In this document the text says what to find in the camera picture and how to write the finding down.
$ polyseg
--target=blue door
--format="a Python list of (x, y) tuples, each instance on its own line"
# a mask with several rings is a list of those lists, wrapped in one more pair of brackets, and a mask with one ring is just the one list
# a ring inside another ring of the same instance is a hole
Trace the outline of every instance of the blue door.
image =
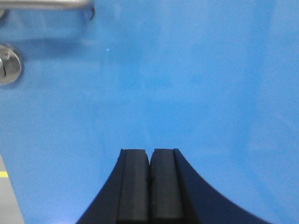
[(299, 2), (98, 0), (11, 9), (0, 154), (26, 224), (73, 224), (121, 148), (180, 148), (234, 203), (299, 222)]

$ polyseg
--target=yellow floor marking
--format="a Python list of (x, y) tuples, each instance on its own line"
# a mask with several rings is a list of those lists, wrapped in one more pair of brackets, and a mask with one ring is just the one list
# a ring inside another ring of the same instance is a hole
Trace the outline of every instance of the yellow floor marking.
[(0, 178), (1, 177), (8, 177), (8, 173), (6, 171), (0, 171)]

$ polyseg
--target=metal handle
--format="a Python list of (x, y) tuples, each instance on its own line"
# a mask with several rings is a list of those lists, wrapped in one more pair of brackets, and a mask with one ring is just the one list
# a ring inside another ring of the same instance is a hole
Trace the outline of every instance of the metal handle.
[(0, 0), (0, 9), (79, 9), (93, 5), (94, 0)]

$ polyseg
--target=black rubber pad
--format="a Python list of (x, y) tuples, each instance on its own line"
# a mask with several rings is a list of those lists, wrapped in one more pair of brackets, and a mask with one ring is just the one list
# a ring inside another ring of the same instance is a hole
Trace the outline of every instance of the black rubber pad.
[(150, 162), (151, 220), (155, 224), (184, 224), (172, 149), (156, 149)]
[(149, 160), (145, 150), (126, 151), (117, 224), (147, 224)]

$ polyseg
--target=lock cylinder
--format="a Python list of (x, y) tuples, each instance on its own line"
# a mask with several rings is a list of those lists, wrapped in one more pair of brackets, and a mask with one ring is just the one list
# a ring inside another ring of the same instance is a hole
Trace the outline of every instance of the lock cylinder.
[(11, 46), (0, 45), (0, 85), (14, 82), (21, 73), (19, 53)]

